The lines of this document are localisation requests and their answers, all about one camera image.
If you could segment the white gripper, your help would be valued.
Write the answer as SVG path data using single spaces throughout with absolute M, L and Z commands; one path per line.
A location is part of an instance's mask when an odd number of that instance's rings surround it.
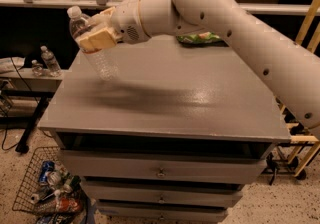
M 91 17 L 92 23 L 108 23 L 110 20 L 122 40 L 128 44 L 146 42 L 150 39 L 140 20 L 141 0 L 124 0 L 116 8 L 107 8 Z M 79 34 L 79 47 L 84 52 L 96 52 L 115 47 L 118 33 L 111 28 L 96 31 L 83 29 Z

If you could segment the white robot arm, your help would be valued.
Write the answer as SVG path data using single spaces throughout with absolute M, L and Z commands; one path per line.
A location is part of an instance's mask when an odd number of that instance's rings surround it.
M 320 58 L 235 0 L 125 0 L 89 19 L 76 40 L 91 53 L 158 35 L 213 32 L 230 46 L 313 136 L 320 137 Z

